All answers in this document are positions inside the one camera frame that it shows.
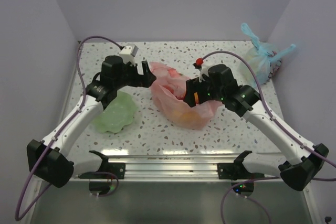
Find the pink plastic bag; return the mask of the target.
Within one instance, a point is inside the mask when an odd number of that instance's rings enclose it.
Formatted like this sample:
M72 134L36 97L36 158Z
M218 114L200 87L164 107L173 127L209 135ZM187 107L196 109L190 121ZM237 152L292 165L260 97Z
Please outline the pink plastic bag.
M171 115L174 110L177 110L180 112L195 111L204 120L201 127L183 128L201 130L215 116L217 109L222 106L220 102L207 101L205 103L198 104L193 108L189 107L183 100L178 100L169 91L162 87L164 85L172 84L175 86L181 86L186 92L186 81L189 80L189 77L179 73L176 69L159 62L151 62L150 69L156 76L156 80L150 86L152 100L158 110L162 112L167 119L172 121Z

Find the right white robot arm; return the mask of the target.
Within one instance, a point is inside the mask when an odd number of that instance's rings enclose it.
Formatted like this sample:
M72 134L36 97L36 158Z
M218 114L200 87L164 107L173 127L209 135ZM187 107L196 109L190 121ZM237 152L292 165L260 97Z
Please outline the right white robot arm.
M302 191L324 164L329 150L301 137L248 85L238 85L232 71L224 64L206 66L194 63L199 77L186 81L184 102L190 107L207 101L221 102L229 111L259 129L281 151L279 157L244 151L223 170L227 179L250 178L264 174L281 178L290 188Z

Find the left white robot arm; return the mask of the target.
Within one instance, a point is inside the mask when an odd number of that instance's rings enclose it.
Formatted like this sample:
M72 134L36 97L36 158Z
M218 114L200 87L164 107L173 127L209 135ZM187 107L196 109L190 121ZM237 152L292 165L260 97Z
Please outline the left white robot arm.
M97 178L106 177L108 158L101 153L94 151L91 159L77 164L67 160L67 156L85 128L117 97L119 89L151 86L156 77L147 61L142 62L142 70L143 73L139 74L137 64L124 61L120 56L107 56L101 71L85 87L83 96L70 114L41 141L31 140L27 145L30 174L57 188L76 175L92 173Z

